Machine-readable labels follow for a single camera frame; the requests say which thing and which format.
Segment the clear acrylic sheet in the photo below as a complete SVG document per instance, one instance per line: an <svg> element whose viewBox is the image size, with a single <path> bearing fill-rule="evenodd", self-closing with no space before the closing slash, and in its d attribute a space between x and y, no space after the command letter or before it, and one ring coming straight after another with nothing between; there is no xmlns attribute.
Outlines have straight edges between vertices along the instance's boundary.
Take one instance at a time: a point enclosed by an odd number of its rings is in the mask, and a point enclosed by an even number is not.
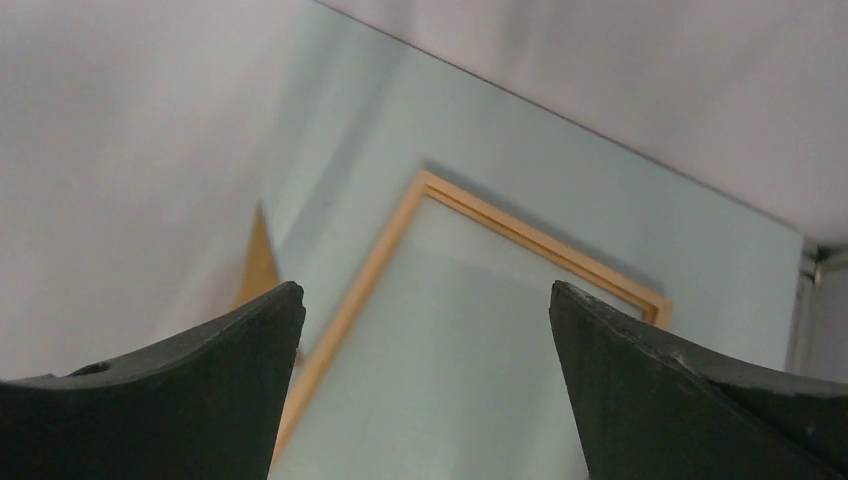
<svg viewBox="0 0 848 480"><path fill-rule="evenodd" d="M425 199L272 477L587 478L557 280L575 275Z"/></svg>

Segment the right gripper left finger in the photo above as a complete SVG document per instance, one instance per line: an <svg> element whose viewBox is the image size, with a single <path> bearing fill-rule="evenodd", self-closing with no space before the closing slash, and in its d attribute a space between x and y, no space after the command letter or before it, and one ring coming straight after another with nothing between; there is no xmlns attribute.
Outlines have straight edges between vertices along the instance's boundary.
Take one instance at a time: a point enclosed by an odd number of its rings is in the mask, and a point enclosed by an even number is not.
<svg viewBox="0 0 848 480"><path fill-rule="evenodd" d="M264 479L306 310L283 283L65 376L1 385L5 479Z"/></svg>

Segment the light wooden picture frame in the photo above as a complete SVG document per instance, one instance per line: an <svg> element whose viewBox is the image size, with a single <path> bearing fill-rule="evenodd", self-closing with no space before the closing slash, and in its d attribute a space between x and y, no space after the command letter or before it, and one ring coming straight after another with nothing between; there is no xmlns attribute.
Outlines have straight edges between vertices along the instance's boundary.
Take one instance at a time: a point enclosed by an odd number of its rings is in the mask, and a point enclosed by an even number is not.
<svg viewBox="0 0 848 480"><path fill-rule="evenodd" d="M272 456L272 468L278 464L296 426L426 198L441 203L552 264L638 307L643 312L645 322L664 330L671 328L673 302L670 299L470 191L422 169L407 187L320 341L306 359L296 361L300 375L289 388L285 401Z"/></svg>

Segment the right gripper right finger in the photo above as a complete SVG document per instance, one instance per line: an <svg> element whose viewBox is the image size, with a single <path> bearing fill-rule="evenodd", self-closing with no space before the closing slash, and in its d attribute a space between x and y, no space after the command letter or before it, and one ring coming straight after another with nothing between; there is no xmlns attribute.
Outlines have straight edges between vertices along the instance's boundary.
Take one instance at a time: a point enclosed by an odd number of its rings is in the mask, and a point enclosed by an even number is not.
<svg viewBox="0 0 848 480"><path fill-rule="evenodd" d="M553 340L593 479L843 479L847 387L702 347L557 281Z"/></svg>

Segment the brown cardboard backing board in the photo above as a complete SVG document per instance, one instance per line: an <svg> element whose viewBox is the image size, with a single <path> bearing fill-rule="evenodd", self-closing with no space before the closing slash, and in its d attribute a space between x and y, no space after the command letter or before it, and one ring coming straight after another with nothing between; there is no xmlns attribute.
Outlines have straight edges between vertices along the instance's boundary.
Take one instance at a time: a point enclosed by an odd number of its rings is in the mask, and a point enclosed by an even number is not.
<svg viewBox="0 0 848 480"><path fill-rule="evenodd" d="M258 205L252 223L239 291L231 305L237 310L281 284L264 208Z"/></svg>

